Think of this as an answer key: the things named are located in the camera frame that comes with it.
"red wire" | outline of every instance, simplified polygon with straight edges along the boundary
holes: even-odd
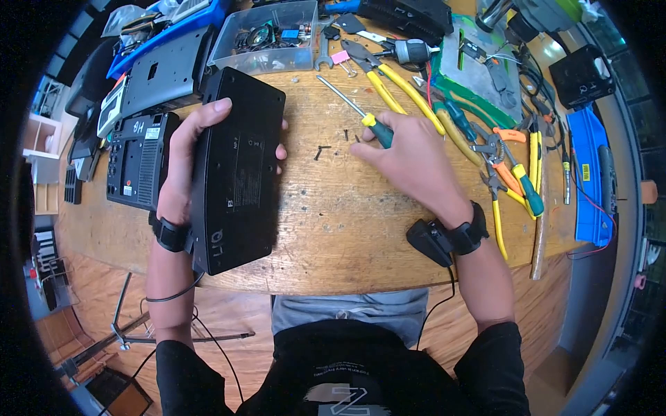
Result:
[[[615,237],[615,233],[616,233],[616,231],[617,231],[617,223],[615,223],[615,219],[614,219],[612,216],[608,215],[608,214],[606,213],[606,211],[605,211],[602,207],[600,207],[600,206],[598,206],[597,204],[595,204],[594,202],[592,202],[592,200],[591,200],[591,199],[590,199],[590,198],[589,198],[584,192],[581,192],[581,193],[583,194],[583,196],[585,197],[585,199],[587,199],[587,201],[588,201],[590,204],[592,204],[592,206],[593,206],[594,208],[598,209],[599,211],[601,211],[602,213],[604,213],[608,218],[611,219],[611,221],[613,222],[613,231],[612,231],[612,233],[611,233],[611,237],[608,239],[608,241],[606,242],[606,245],[605,245],[604,247],[602,247],[602,248],[598,248],[598,249],[596,249],[596,250],[592,250],[592,251],[590,251],[590,252],[582,252],[582,253],[571,253],[571,252],[568,252],[568,253],[567,253],[567,257],[568,257],[568,256],[573,256],[573,255],[575,255],[575,254],[592,254],[592,253],[598,253],[598,252],[600,252],[600,251],[606,249],[606,247],[608,247],[608,245],[609,245],[609,244],[611,243],[611,241],[613,240],[613,237]]]
[[[432,108],[432,100],[430,98],[430,81],[432,80],[432,69],[430,68],[430,62],[426,62],[426,66],[428,67],[428,105],[430,105],[430,108]]]

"yellow-handled screwdriver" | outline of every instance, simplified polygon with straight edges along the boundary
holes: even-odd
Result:
[[[352,103],[350,99],[345,97],[344,94],[342,94],[336,87],[333,87],[331,83],[329,83],[327,80],[324,79],[321,75],[317,75],[317,79],[319,81],[322,81],[328,88],[332,89],[334,93],[340,96],[341,99],[344,100],[345,103],[349,104],[352,106],[358,114],[361,114],[363,116],[363,120],[361,122],[365,127],[368,127],[375,135],[377,140],[379,140],[379,143],[385,148],[388,149],[391,147],[391,144],[393,143],[393,130],[388,128],[386,125],[382,124],[381,122],[377,121],[374,115],[368,113],[364,113],[363,110],[358,108],[356,104]]]
[[[525,167],[521,163],[516,162],[513,158],[513,155],[509,150],[509,146],[504,143],[502,145],[504,146],[504,150],[506,150],[506,155],[509,157],[511,164],[513,165],[513,168],[511,168],[511,173],[513,173],[515,178],[518,179],[520,188],[525,194],[527,211],[532,216],[541,216],[543,214],[543,200],[541,199],[541,196],[539,196],[539,194],[534,190],[534,185],[532,185],[532,182],[529,180],[529,176],[525,171]]]

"plastic storage box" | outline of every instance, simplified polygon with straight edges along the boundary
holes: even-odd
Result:
[[[602,144],[608,146],[606,130],[589,108],[568,114],[567,120],[581,170],[582,181],[579,185],[592,202],[602,206],[598,149]],[[576,188],[576,200],[575,239],[592,242],[598,247],[605,246],[613,235],[613,221],[604,211],[590,204],[579,188]]]
[[[171,39],[175,39],[185,33],[189,33],[208,25],[220,27],[230,4],[231,0],[212,0],[210,6],[207,8],[189,15],[173,26],[167,27],[165,30],[150,38],[146,43],[136,48],[126,57],[116,55],[111,63],[111,68],[109,68],[109,71],[107,72],[107,78],[120,78],[123,73],[129,71],[139,57]],[[149,7],[149,9],[151,11],[157,11],[157,3]]]
[[[318,35],[316,0],[278,3],[232,13],[226,18],[217,42],[208,56],[208,66],[232,67],[248,75],[280,71],[308,71],[313,68],[314,47]],[[310,38],[298,47],[261,49],[236,54],[236,38],[266,23],[277,26],[277,33],[299,25],[310,25]]]

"blue tool box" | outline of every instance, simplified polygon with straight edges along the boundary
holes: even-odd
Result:
[[[143,54],[152,48],[189,33],[200,27],[214,25],[216,28],[222,27],[226,12],[232,0],[212,0],[210,5],[203,10],[184,18],[175,25],[167,27],[154,37],[150,38],[146,43],[136,48],[131,54],[126,57],[116,55],[111,63],[111,67],[107,72],[107,78],[118,79],[122,74],[129,71],[134,62]],[[151,11],[157,11],[157,3],[149,7]]]
[[[601,167],[599,146],[608,146],[606,130],[589,107],[567,115],[571,129],[571,141],[575,151],[581,180],[575,177],[592,201],[602,206]],[[605,246],[613,235],[613,221],[602,210],[590,204],[580,188],[576,188],[576,241],[592,242],[598,247]]]

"person's right hand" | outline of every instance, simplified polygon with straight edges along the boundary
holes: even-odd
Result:
[[[444,151],[444,139],[425,117],[383,112],[377,120],[394,131],[389,149],[354,143],[351,153],[374,166],[393,186],[431,210],[449,230],[472,222],[470,200]],[[367,128],[363,141],[374,134]]]

